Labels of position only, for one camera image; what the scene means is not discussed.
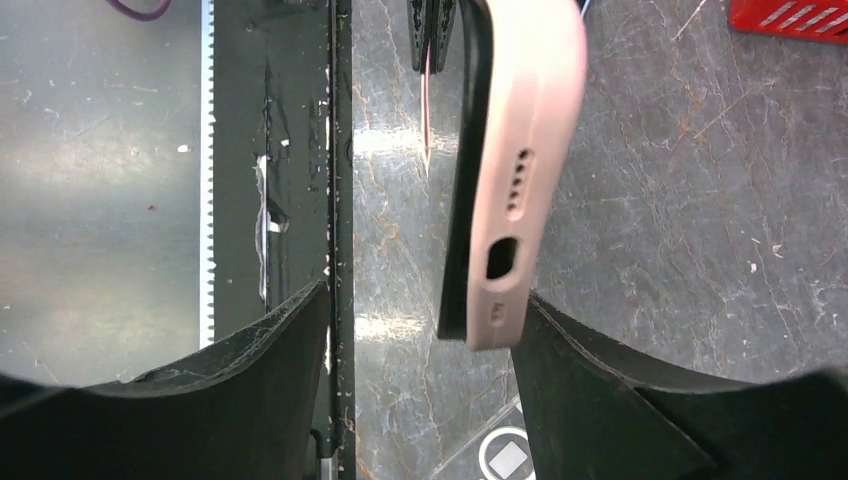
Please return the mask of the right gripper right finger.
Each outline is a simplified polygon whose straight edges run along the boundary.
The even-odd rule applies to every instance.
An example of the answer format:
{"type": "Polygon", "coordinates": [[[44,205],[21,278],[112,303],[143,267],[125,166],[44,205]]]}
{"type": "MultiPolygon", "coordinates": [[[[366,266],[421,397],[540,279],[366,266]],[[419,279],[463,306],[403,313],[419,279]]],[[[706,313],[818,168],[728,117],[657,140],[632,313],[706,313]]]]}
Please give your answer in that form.
{"type": "Polygon", "coordinates": [[[540,479],[843,479],[847,371],[773,383],[688,370],[537,295],[511,351],[540,479]]]}

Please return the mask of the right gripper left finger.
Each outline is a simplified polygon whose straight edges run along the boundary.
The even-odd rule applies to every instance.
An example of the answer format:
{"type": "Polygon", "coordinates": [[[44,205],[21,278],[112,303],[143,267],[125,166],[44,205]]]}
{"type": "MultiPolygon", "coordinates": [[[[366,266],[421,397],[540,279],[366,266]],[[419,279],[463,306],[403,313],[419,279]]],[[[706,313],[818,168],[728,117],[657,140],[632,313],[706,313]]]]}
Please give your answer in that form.
{"type": "Polygon", "coordinates": [[[127,383],[1,379],[5,479],[324,479],[323,281],[127,383]]]}

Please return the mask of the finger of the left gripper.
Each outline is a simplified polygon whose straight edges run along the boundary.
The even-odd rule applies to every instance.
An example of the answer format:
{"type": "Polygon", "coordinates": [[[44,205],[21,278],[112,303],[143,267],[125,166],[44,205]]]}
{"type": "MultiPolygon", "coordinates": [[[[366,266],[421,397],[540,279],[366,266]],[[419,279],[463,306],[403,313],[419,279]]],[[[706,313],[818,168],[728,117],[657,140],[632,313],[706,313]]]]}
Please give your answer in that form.
{"type": "Polygon", "coordinates": [[[417,73],[423,73],[429,65],[427,55],[431,40],[432,7],[431,0],[406,1],[411,65],[417,73]]]}
{"type": "Polygon", "coordinates": [[[430,2],[430,72],[443,71],[448,47],[453,31],[456,0],[436,0],[430,2]]]}

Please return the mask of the phone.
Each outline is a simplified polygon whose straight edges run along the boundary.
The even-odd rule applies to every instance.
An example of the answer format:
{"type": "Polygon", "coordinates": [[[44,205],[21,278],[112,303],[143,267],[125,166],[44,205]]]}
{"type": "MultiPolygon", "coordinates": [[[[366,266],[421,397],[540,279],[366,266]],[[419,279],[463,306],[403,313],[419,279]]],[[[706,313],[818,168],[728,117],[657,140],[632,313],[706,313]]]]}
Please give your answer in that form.
{"type": "Polygon", "coordinates": [[[457,138],[437,335],[472,351],[522,336],[545,224],[584,95],[587,41],[577,1],[461,1],[458,41],[442,52],[456,78],[457,138]]]}

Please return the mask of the clear phone case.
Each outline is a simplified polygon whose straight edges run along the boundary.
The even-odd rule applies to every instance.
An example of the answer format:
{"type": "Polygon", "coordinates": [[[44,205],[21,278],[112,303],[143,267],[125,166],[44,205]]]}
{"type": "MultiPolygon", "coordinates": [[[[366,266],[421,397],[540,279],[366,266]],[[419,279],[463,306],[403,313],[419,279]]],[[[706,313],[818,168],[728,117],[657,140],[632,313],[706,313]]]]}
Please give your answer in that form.
{"type": "Polygon", "coordinates": [[[440,463],[428,479],[535,480],[519,395],[515,395],[440,463]]]}

